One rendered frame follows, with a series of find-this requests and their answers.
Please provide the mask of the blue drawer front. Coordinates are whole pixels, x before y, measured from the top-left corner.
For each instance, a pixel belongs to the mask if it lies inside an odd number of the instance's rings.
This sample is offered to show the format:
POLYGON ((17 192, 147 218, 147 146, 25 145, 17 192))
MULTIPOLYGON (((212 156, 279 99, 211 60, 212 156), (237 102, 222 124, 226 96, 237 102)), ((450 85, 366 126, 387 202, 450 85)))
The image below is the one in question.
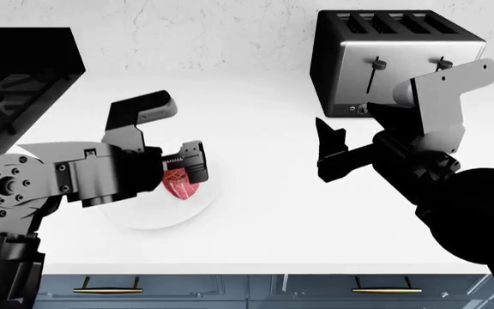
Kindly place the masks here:
POLYGON ((491 275, 256 275, 249 278, 248 309, 477 309, 494 298, 491 275), (422 293, 353 293, 406 287, 422 293))
POLYGON ((236 275, 44 275, 33 309, 248 309, 246 277, 236 275), (131 288, 137 294, 80 294, 89 288, 131 288))

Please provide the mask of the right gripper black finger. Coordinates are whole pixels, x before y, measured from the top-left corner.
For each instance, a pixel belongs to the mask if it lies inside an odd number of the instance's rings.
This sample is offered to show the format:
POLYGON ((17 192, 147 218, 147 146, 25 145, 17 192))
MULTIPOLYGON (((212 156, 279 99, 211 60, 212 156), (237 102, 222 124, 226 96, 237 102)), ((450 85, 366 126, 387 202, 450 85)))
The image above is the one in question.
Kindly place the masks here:
POLYGON ((334 130, 320 118, 316 118, 315 123, 319 140, 316 163, 318 177, 325 183, 346 177, 350 173, 342 161, 342 154, 348 151, 346 130, 334 130))
POLYGON ((421 129, 419 109, 416 106, 368 102, 367 111, 385 130, 421 129))

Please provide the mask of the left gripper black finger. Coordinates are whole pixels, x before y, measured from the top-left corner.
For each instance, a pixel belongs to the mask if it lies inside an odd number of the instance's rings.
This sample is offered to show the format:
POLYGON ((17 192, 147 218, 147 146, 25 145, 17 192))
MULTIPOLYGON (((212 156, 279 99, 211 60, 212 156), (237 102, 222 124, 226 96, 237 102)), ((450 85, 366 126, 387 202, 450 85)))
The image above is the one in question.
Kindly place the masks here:
POLYGON ((183 165, 191 184, 198 184, 208 180, 206 155, 201 141, 184 143, 180 149, 183 165))

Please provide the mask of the white round plate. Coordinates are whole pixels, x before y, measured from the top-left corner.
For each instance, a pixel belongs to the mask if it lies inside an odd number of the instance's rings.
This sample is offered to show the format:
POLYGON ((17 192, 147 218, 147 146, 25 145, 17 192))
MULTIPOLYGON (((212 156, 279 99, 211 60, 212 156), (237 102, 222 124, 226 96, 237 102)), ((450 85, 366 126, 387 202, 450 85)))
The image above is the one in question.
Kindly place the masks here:
MULTIPOLYGON (((165 171, 184 168, 180 150, 162 157, 165 171)), ((217 197, 217 179, 209 173, 206 182, 188 200, 174 197, 162 184, 151 192, 143 192, 131 200, 112 203, 102 209, 105 218, 116 226, 133 230, 156 230, 176 226, 199 215, 217 197)))

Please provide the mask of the black gas stove cooktop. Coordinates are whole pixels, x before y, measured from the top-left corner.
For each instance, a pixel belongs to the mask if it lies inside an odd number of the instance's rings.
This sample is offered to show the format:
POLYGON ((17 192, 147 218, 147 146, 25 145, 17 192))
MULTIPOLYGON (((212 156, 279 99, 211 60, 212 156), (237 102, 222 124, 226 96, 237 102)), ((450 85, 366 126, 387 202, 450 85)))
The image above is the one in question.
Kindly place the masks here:
POLYGON ((0 74, 0 155, 13 146, 82 76, 46 71, 0 74))

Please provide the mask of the black range hood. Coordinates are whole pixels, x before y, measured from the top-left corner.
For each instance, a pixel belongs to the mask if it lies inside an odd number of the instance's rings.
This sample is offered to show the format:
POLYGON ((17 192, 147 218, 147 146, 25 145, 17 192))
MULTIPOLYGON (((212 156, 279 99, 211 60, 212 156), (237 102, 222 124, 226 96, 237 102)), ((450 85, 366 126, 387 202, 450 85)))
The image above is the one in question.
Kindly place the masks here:
POLYGON ((0 27, 0 74, 86 69, 68 27, 0 27))

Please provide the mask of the red raw meat piece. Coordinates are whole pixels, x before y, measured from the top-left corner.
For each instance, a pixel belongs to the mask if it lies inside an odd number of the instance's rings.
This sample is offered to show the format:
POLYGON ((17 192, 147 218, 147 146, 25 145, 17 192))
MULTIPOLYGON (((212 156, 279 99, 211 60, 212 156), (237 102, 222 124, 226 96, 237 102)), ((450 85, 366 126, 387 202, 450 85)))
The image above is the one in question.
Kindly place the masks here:
POLYGON ((188 200, 198 190, 199 184, 190 182, 185 169, 172 169, 164 172, 162 184, 174 197, 188 200))

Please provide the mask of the silver four-slot toaster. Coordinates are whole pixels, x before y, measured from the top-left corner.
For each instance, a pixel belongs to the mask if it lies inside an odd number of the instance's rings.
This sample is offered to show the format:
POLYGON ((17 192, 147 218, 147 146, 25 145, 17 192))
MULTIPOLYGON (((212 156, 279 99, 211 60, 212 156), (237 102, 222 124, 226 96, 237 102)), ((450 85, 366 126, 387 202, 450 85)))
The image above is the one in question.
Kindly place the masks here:
POLYGON ((328 118, 367 118, 358 106, 391 104, 397 84, 437 71, 440 58, 453 65, 481 58, 486 41, 432 10, 320 11, 310 79, 328 118), (379 57, 385 70, 373 70, 379 57))

